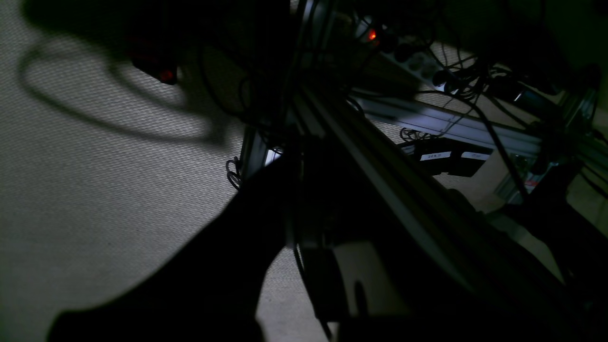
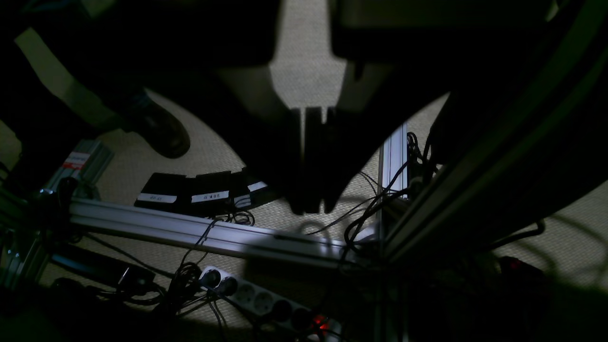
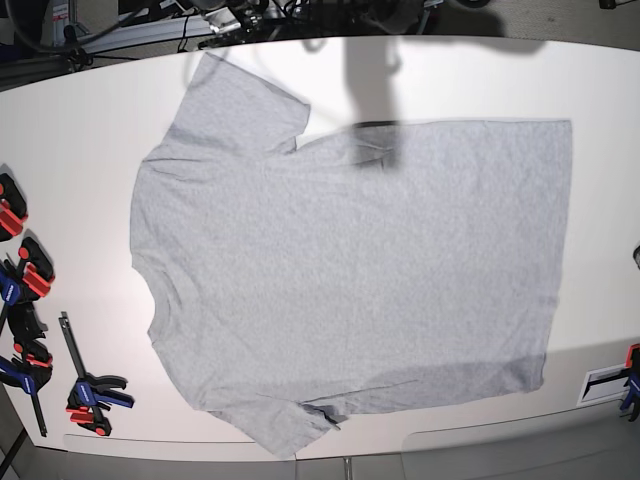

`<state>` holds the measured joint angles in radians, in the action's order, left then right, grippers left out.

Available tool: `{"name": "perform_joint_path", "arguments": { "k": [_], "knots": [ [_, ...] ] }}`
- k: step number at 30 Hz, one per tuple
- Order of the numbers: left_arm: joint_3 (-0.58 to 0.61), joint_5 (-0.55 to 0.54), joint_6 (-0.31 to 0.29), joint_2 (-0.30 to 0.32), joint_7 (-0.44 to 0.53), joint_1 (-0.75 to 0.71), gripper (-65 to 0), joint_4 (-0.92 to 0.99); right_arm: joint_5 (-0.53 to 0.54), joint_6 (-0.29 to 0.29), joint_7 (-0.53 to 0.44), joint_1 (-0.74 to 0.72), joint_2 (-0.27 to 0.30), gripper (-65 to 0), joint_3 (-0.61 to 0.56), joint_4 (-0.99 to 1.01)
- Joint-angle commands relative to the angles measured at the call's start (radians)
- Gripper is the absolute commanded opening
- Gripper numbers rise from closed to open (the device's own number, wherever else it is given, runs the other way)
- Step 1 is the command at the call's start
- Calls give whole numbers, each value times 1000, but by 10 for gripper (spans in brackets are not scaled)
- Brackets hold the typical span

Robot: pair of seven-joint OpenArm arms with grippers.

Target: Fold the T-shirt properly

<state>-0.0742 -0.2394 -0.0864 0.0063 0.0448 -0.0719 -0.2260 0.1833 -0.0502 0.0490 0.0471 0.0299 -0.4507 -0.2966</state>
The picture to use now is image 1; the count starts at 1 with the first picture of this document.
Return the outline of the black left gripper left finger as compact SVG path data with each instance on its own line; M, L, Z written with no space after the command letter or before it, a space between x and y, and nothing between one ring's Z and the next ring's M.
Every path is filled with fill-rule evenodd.
M258 301L286 245L296 169L295 158L281 157L258 171L148 279L98 307L59 314L48 342L264 342Z

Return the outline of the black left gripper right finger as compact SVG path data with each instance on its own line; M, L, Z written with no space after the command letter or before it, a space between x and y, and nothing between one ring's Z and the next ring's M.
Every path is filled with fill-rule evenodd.
M534 274L542 295L511 292L511 308L495 305L459 285L432 266L430 258L402 227L382 200L371 195L348 193L337 204L337 226L358 237L366 237L397 286L398 301L407 313L371 314L371 290L354 284L356 316L340 323L339 342L560 342L561 324L549 323L555 307L534 305L541 299L569 304L570 311L585 322L585 331L574 342L607 340L607 238L568 203L543 203L537 214L526 207L506 206L499 214L527 229L553 254L564 283L557 281L530 251L511 240L510 234L489 225L489 216L477 212L457 190L447 196L462 211L482 219L486 225L485 247L501 248L516 258L519 272Z

